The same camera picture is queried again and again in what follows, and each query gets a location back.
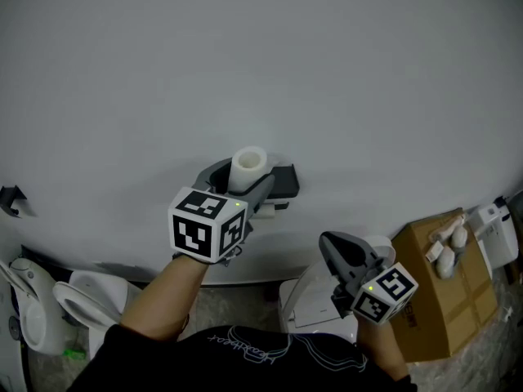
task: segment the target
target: floor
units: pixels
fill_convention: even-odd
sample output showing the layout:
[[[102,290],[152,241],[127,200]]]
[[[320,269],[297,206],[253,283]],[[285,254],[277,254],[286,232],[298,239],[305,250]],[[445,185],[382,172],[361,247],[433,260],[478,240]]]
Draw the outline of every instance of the floor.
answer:
[[[413,381],[420,391],[448,390],[498,392],[505,390],[503,375],[521,358],[523,287],[507,285],[503,271],[494,274],[499,316],[461,353],[451,359],[411,364]],[[223,324],[278,331],[274,286],[204,288],[199,292],[182,338]],[[504,308],[513,308],[505,323]],[[86,348],[87,331],[81,330],[78,348]],[[87,365],[87,360],[49,357],[29,351],[29,372],[35,392],[65,390]]]

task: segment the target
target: black bracket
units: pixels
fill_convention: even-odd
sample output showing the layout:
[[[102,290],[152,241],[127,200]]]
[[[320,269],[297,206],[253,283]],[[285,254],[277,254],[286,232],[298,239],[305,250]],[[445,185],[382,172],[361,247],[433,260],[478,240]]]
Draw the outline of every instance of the black bracket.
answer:
[[[9,216],[13,216],[14,218],[20,218],[18,216],[18,209],[13,209],[11,207],[11,205],[16,199],[27,199],[25,195],[22,193],[22,191],[18,189],[18,186],[2,187],[2,189],[0,189],[0,207],[2,208],[2,210]]]

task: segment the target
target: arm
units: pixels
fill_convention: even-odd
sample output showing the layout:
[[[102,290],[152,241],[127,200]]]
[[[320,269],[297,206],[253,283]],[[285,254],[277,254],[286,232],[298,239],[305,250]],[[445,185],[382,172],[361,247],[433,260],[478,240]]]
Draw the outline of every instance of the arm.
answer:
[[[391,323],[374,325],[364,318],[358,318],[356,344],[394,381],[409,375]]]
[[[153,340],[180,335],[208,265],[180,256],[123,312],[120,325]]]

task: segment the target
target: cardboard box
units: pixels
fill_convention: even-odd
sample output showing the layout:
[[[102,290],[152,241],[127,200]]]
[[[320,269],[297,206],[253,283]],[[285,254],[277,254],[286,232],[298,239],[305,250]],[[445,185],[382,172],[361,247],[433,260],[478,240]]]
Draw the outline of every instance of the cardboard box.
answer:
[[[441,280],[425,257],[429,234],[462,209],[407,224],[392,240],[396,259],[419,283],[410,303],[391,321],[407,362],[444,359],[458,353],[498,308],[489,273],[470,227],[466,252],[454,276]]]

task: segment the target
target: white toilet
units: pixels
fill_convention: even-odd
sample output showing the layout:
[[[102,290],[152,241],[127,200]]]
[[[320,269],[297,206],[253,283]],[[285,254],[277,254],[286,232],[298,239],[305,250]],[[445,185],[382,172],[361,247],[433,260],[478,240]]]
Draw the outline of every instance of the white toilet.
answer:
[[[78,329],[68,324],[64,310],[52,294],[55,279],[25,258],[10,266],[0,261],[0,274],[13,286],[20,326],[27,345],[40,353],[60,355],[76,341]]]
[[[73,318],[89,328],[92,359],[103,344],[107,330],[120,321],[123,310],[141,289],[111,274],[76,270],[69,283],[58,282],[52,292]]]

